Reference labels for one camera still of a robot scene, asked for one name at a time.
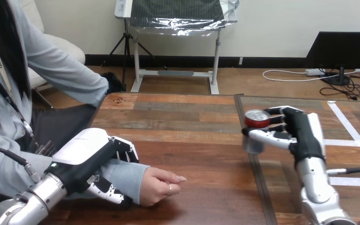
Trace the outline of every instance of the soda can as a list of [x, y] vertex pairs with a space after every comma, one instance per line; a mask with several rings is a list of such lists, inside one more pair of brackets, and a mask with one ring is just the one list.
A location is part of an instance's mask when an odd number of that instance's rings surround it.
[[[270, 125], [271, 115], [263, 110], [249, 110], [245, 113], [245, 125], [248, 128], [267, 130]], [[244, 136], [244, 150], [249, 154], [261, 154], [264, 152], [265, 144], [252, 138]]]
[[245, 113], [245, 125], [249, 128], [266, 128], [270, 125], [271, 115], [263, 110], [249, 110]]

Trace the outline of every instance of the white cable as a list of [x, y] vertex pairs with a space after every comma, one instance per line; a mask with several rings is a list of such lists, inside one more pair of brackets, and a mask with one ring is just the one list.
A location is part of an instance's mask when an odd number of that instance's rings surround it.
[[[291, 73], [291, 74], [306, 74], [306, 73], [305, 73], [305, 72], [297, 73], [297, 72], [286, 71], [286, 70], [277, 70], [277, 69], [267, 70], [267, 71], [263, 72], [263, 77], [266, 78], [267, 80], [270, 80], [270, 81], [283, 81], [283, 82], [315, 81], [315, 80], [321, 80], [321, 79], [325, 79], [325, 78], [331, 78], [331, 77], [339, 76], [339, 74], [338, 74], [338, 75], [326, 76], [326, 77], [319, 77], [319, 78], [308, 79], [308, 80], [278, 80], [278, 79], [272, 79], [272, 78], [266, 77], [264, 74], [265, 74], [265, 73], [268, 73], [268, 72], [284, 72], [284, 73]], [[344, 74], [345, 74], [345, 75], [346, 75], [346, 74], [355, 74], [355, 73], [359, 73], [359, 72], [360, 72], [360, 69], [356, 69], [354, 72], [344, 73]]]

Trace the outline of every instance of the red can lid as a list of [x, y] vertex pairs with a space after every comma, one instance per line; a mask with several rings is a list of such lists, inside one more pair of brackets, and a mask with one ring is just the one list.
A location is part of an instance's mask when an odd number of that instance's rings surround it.
[[266, 128], [270, 125], [271, 115], [263, 110], [254, 109], [245, 113], [245, 125], [249, 128]]

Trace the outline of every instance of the light blue jacket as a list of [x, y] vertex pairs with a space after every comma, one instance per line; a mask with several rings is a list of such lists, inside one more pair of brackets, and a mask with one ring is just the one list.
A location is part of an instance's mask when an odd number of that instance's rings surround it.
[[[97, 106], [108, 90], [107, 80], [50, 43], [42, 32], [28, 20], [17, 0], [9, 0], [9, 3], [13, 10], [27, 66], [74, 99]], [[10, 75], [8, 76], [14, 101], [26, 121], [30, 123], [32, 102], [25, 95], [23, 99], [20, 98], [15, 82]], [[5, 86], [1, 74], [0, 82]], [[14, 140], [23, 137], [25, 130], [20, 116], [1, 94], [0, 123], [0, 147], [25, 158], [42, 175], [52, 159], [20, 151], [20, 146]], [[116, 160], [112, 160], [101, 168], [101, 172], [115, 187], [139, 204], [140, 186], [146, 168], [147, 166], [141, 164], [124, 162], [118, 164]], [[31, 184], [32, 180], [24, 168], [0, 153], [0, 193], [14, 196]]]

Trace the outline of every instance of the woman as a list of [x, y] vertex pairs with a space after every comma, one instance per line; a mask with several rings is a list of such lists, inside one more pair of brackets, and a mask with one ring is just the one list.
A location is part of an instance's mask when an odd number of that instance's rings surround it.
[[[59, 149], [87, 127], [95, 106], [105, 94], [114, 91], [116, 81], [92, 72], [47, 41], [29, 22], [17, 0], [0, 0], [0, 59], [8, 81], [5, 82], [0, 70], [0, 83], [6, 91], [12, 90], [12, 99], [20, 111], [18, 113], [0, 93], [0, 147], [25, 158], [42, 175], [52, 159], [34, 154], [37, 145], [27, 134], [21, 119], [31, 124], [36, 142], [46, 144], [50, 140]], [[33, 112], [27, 66], [86, 105]], [[179, 184], [186, 180], [171, 172], [117, 160], [108, 162], [100, 172], [136, 204], [144, 206], [178, 194]], [[24, 169], [0, 153], [0, 202], [31, 184]]]

